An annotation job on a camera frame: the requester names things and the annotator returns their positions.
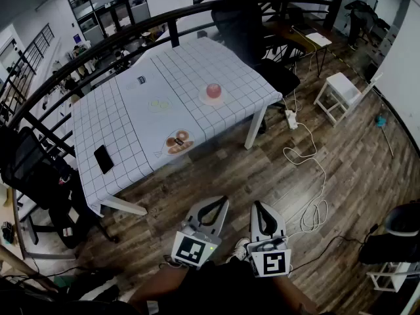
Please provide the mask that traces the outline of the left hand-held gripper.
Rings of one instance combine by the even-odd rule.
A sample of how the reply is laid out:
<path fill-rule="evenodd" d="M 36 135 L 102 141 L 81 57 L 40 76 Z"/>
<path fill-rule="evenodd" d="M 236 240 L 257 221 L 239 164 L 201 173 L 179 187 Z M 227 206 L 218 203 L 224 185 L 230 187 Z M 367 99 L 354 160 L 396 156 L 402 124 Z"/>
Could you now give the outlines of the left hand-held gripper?
<path fill-rule="evenodd" d="M 171 258 L 178 264 L 199 270 L 221 244 L 222 230 L 229 208 L 227 196 L 203 199 L 191 206 L 180 231 L 177 231 Z"/>

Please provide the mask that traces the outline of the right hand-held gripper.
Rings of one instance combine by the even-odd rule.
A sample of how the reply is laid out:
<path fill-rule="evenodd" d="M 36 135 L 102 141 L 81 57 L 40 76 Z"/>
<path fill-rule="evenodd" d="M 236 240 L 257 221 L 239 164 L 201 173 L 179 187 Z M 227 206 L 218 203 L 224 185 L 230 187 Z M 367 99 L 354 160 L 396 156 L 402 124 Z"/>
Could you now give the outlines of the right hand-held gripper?
<path fill-rule="evenodd" d="M 287 276 L 290 273 L 291 250 L 287 248 L 284 218 L 271 206 L 255 201 L 251 207 L 251 242 L 246 245 L 247 260 L 256 278 Z"/>

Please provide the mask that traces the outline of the white plate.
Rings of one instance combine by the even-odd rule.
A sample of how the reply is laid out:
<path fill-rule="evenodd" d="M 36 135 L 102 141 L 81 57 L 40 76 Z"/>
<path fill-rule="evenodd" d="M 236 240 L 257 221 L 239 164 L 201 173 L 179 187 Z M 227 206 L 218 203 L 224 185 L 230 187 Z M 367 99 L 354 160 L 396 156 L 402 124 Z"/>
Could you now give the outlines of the white plate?
<path fill-rule="evenodd" d="M 225 101 L 226 95 L 227 95 L 226 90 L 224 88 L 221 88 L 220 96 L 217 98 L 211 98 L 207 94 L 207 86 L 203 85 L 202 87 L 199 88 L 198 98 L 206 105 L 218 106 L 218 105 L 221 105 Z"/>

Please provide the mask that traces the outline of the red apple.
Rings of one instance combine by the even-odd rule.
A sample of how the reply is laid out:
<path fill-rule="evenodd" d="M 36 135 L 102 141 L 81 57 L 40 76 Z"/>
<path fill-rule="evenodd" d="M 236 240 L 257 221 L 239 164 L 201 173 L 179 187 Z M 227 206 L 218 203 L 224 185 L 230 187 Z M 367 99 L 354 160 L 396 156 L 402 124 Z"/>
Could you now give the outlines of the red apple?
<path fill-rule="evenodd" d="M 221 86 L 217 83 L 208 84 L 206 87 L 205 93 L 208 98 L 217 99 L 222 94 Z"/>

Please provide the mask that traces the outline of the person's left forearm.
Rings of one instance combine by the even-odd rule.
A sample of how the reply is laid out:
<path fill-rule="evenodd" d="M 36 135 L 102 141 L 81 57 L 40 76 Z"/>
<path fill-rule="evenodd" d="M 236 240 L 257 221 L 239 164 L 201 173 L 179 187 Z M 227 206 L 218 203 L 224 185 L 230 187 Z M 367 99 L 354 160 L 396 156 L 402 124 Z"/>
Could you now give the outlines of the person's left forearm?
<path fill-rule="evenodd" d="M 187 315 L 181 304 L 199 276 L 193 268 L 165 264 L 132 294 L 128 304 L 141 315 L 150 315 L 148 302 L 152 301 L 159 306 L 158 315 Z"/>

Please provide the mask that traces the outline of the person's white shoe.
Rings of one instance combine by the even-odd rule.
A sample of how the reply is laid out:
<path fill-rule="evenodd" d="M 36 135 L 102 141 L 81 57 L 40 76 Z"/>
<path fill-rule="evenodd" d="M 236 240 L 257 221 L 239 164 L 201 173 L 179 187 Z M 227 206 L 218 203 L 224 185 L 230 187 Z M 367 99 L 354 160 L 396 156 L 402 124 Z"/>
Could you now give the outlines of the person's white shoe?
<path fill-rule="evenodd" d="M 250 243 L 249 238 L 241 238 L 238 240 L 236 245 L 234 246 L 233 252 L 227 258 L 226 263 L 229 263 L 232 260 L 239 260 L 243 261 L 247 256 L 246 245 Z"/>

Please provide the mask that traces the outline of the white table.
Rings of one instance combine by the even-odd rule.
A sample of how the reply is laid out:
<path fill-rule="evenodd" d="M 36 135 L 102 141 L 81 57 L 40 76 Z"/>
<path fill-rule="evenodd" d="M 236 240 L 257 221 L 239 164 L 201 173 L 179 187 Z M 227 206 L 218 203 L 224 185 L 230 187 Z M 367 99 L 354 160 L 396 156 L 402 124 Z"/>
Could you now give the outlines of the white table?
<path fill-rule="evenodd" d="M 246 150 L 249 150 L 253 146 L 255 138 L 257 137 L 260 126 L 263 122 L 267 108 L 268 106 L 263 106 L 259 111 L 253 114 L 253 119 L 244 144 Z M 144 216 L 148 214 L 146 208 L 117 198 L 115 196 L 108 196 L 106 199 L 101 200 L 100 204 L 106 207 L 110 207 L 112 209 L 120 210 L 125 213 L 131 213 L 138 216 Z"/>

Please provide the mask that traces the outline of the black swivel chair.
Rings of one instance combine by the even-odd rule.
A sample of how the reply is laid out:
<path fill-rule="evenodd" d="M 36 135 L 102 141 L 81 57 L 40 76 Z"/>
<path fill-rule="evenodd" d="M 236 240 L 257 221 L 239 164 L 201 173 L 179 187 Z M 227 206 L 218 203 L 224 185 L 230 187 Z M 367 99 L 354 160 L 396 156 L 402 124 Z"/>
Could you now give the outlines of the black swivel chair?
<path fill-rule="evenodd" d="M 363 264 L 420 262 L 420 201 L 391 210 L 383 223 L 385 233 L 369 236 L 358 260 Z"/>

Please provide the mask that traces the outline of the white checked tablecloth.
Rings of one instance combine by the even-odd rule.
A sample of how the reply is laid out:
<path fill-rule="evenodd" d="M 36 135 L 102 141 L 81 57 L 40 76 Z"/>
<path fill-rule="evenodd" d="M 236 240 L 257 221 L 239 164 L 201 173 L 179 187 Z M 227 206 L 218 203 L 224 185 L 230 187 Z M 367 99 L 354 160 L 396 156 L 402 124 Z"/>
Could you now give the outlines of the white checked tablecloth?
<path fill-rule="evenodd" d="M 204 104 L 199 88 L 227 92 L 218 106 Z M 230 49 L 202 37 L 143 58 L 72 107 L 77 168 L 88 207 L 212 139 L 282 94 Z M 105 145 L 114 167 L 105 175 L 94 151 Z"/>

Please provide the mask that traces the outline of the small white stool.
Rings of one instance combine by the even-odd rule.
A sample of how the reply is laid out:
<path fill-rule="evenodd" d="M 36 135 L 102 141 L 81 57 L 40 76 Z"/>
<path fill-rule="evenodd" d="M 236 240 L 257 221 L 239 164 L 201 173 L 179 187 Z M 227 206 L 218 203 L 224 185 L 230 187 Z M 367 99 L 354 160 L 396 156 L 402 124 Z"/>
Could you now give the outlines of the small white stool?
<path fill-rule="evenodd" d="M 376 291 L 397 293 L 408 278 L 420 276 L 419 262 L 387 262 L 377 272 L 367 272 Z"/>

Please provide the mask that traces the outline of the teal mop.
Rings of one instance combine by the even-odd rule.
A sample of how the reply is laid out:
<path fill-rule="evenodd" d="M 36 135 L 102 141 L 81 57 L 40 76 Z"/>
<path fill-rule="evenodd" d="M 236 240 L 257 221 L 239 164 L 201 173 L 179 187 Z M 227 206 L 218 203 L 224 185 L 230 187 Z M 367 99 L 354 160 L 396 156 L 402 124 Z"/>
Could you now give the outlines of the teal mop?
<path fill-rule="evenodd" d="M 386 125 L 386 119 L 382 116 L 382 115 L 377 115 L 376 117 L 375 117 L 375 124 L 376 124 L 376 126 L 378 127 L 378 128 L 380 128 L 380 130 L 382 131 L 382 133 L 383 133 L 383 136 L 384 136 L 384 138 L 385 138 L 385 141 L 387 142 L 387 145 L 388 145 L 388 148 L 389 148 L 389 151 L 390 151 L 390 154 L 391 154 L 391 157 L 393 158 L 394 157 L 394 152 L 393 152 L 393 150 L 392 150 L 392 146 L 390 145 L 390 142 L 389 142 L 389 139 L 388 139 L 388 136 L 387 136 L 387 134 L 386 134 L 386 132 L 385 132 L 385 125 Z"/>

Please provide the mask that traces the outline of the white wooden stool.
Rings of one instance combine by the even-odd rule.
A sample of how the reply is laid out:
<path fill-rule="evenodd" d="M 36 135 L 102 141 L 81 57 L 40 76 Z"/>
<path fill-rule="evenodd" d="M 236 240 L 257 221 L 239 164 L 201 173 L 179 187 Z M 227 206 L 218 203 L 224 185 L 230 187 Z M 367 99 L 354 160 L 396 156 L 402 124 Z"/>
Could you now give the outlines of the white wooden stool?
<path fill-rule="evenodd" d="M 325 112 L 328 119 L 334 127 L 336 127 L 344 118 L 346 118 L 354 109 L 361 103 L 364 97 L 372 90 L 378 80 L 382 77 L 383 73 L 374 77 L 368 86 L 360 91 L 343 73 L 339 72 L 332 76 L 329 76 L 318 93 L 314 101 L 314 105 L 319 107 Z M 335 100 L 335 104 L 330 108 L 326 108 L 321 103 L 321 97 L 323 95 L 330 96 Z M 343 112 L 339 119 L 335 119 L 332 115 L 332 111 L 336 108 L 340 108 Z"/>

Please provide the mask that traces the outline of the green bin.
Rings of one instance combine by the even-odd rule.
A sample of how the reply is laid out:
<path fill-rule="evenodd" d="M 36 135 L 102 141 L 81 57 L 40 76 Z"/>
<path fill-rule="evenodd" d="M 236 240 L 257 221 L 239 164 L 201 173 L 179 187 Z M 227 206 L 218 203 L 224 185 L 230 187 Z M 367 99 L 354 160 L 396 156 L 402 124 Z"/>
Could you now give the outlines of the green bin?
<path fill-rule="evenodd" d="M 53 282 L 59 288 L 69 288 L 78 280 L 78 278 L 78 276 L 70 274 L 57 275 L 53 277 Z"/>

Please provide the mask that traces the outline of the black mesh office chair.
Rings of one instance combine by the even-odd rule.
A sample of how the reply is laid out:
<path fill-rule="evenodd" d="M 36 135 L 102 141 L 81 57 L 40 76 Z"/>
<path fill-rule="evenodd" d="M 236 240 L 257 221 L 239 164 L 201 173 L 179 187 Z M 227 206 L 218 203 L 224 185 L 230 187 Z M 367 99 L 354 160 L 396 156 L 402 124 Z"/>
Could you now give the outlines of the black mesh office chair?
<path fill-rule="evenodd" d="M 211 16 L 224 44 L 276 91 L 288 95 L 299 86 L 300 80 L 291 70 L 266 57 L 268 50 L 286 45 L 287 41 L 263 25 L 256 0 L 224 0 Z"/>

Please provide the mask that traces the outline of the black metal railing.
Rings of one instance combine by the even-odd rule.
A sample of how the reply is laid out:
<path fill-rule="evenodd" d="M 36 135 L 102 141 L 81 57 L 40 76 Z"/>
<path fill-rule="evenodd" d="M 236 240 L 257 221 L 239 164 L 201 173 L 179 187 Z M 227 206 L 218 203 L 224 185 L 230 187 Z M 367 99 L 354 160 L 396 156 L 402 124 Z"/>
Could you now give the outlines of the black metal railing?
<path fill-rule="evenodd" d="M 343 0 L 254 0 L 258 4 L 259 16 L 276 16 L 278 15 L 281 19 L 284 19 L 286 14 L 289 12 L 289 4 L 291 3 L 305 3 L 305 4 L 316 4 L 325 5 L 328 10 L 325 12 L 325 18 L 321 20 L 323 29 L 330 31 L 337 19 L 337 15 Z M 70 118 L 70 115 L 65 115 L 53 128 L 49 129 L 44 125 L 46 120 L 57 108 L 60 107 L 67 99 L 69 99 L 76 92 L 80 91 L 82 87 L 86 86 L 93 79 L 104 75 L 106 72 L 115 68 L 116 63 L 112 63 L 109 66 L 102 68 L 95 72 L 92 76 L 81 82 L 77 87 L 69 91 L 67 94 L 59 98 L 49 110 L 47 110 L 40 118 L 36 118 L 31 114 L 31 109 L 46 95 L 48 95 L 55 86 L 57 86 L 65 77 L 70 75 L 82 64 L 88 62 L 94 57 L 98 57 L 107 51 L 112 49 L 120 48 L 125 44 L 130 43 L 141 35 L 143 31 L 149 30 L 154 26 L 160 26 L 163 24 L 167 25 L 169 35 L 162 39 L 158 39 L 153 43 L 140 47 L 128 55 L 129 58 L 145 53 L 146 51 L 158 47 L 166 42 L 169 42 L 172 47 L 178 47 L 180 45 L 180 37 L 189 35 L 194 32 L 200 32 L 207 28 L 215 26 L 215 22 L 201 24 L 193 28 L 179 31 L 177 28 L 177 20 L 191 15 L 200 14 L 207 11 L 215 11 L 217 9 L 228 6 L 227 0 L 214 0 L 206 3 L 200 3 L 181 9 L 171 10 L 163 14 L 159 14 L 148 20 L 142 21 L 133 26 L 129 26 L 126 30 L 123 30 L 117 34 L 112 35 L 109 38 L 101 41 L 93 48 L 84 52 L 79 58 L 72 60 L 67 63 L 63 68 L 60 68 L 52 77 L 48 78 L 44 84 L 42 84 L 33 95 L 27 100 L 21 103 L 20 108 L 15 114 L 12 115 L 11 119 L 0 128 L 0 137 L 10 138 L 12 133 L 17 131 L 20 122 L 25 119 L 30 124 L 30 131 L 38 130 L 45 139 L 50 140 L 53 143 L 52 150 L 60 150 L 62 156 L 71 155 L 75 156 L 75 148 L 66 144 L 66 140 L 71 137 L 70 133 L 65 134 L 62 138 L 58 137 L 55 131 L 65 124 Z"/>

